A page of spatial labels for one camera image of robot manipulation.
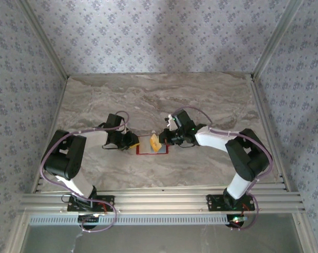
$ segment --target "mounting plate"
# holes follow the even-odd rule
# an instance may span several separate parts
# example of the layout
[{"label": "mounting plate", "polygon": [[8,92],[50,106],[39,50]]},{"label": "mounting plate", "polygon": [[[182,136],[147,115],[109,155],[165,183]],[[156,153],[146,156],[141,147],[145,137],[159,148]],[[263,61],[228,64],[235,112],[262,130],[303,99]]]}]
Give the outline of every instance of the mounting plate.
[{"label": "mounting plate", "polygon": [[223,194],[206,196],[208,211],[255,211],[254,200],[249,195],[244,195],[234,208],[230,208],[223,200]]},{"label": "mounting plate", "polygon": [[[95,197],[95,199],[104,200],[111,205],[114,206],[114,196],[113,195],[98,195]],[[113,209],[105,205],[107,212],[113,212]],[[70,196],[69,202],[68,202],[68,212],[79,212],[79,211],[92,211],[92,212],[105,212],[104,205],[95,205],[92,209],[89,207],[81,206],[79,205],[73,196]]]}]

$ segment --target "floral wallpaper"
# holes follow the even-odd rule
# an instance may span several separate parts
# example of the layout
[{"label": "floral wallpaper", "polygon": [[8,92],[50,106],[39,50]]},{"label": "floral wallpaper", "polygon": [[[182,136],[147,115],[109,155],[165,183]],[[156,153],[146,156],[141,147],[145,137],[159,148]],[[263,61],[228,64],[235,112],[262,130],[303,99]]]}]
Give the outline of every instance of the floral wallpaper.
[{"label": "floral wallpaper", "polygon": [[0,0],[0,252],[30,191],[64,81],[14,0]]},{"label": "floral wallpaper", "polygon": [[288,0],[29,0],[69,75],[252,72]]},{"label": "floral wallpaper", "polygon": [[318,0],[304,0],[260,85],[318,243]]}]

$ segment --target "wall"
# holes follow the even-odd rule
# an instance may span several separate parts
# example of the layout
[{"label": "wall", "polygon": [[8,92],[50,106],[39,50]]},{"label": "wall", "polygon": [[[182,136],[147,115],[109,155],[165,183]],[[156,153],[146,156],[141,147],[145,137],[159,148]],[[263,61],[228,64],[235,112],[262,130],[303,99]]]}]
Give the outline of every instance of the wall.
[{"label": "wall", "polygon": [[318,0],[304,0],[262,73],[288,177],[318,241]]},{"label": "wall", "polygon": [[0,0],[0,252],[29,192],[64,82],[15,1]]},{"label": "wall", "polygon": [[252,72],[287,0],[29,0],[69,75]]}]

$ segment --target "gray marble table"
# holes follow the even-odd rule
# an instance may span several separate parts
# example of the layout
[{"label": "gray marble table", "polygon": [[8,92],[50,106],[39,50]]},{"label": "gray marble table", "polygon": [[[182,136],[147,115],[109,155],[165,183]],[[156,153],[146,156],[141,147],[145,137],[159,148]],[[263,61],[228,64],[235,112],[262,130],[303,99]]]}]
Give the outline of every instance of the gray marble table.
[{"label": "gray marble table", "polygon": [[[88,75],[70,78],[57,119],[67,131],[99,125],[109,113],[129,112],[128,127],[138,135],[159,133],[164,118],[183,105],[204,110],[214,127],[253,129],[266,144],[247,74],[186,73],[151,75]],[[195,123],[206,123],[199,112],[186,109]],[[228,184],[235,170],[228,154],[209,147],[169,147],[166,155],[136,155],[135,150],[85,151],[82,170],[99,190]],[[277,169],[262,179],[277,182]],[[57,188],[47,184],[43,191]]]}]

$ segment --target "yellow sponge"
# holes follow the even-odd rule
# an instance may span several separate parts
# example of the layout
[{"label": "yellow sponge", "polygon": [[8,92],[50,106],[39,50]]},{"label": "yellow sponge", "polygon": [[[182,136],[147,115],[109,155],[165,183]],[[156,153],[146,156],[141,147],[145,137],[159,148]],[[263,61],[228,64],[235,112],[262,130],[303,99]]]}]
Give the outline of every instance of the yellow sponge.
[{"label": "yellow sponge", "polygon": [[161,143],[159,142],[159,138],[155,133],[150,138],[150,145],[152,146],[154,152],[158,152],[162,147]]}]

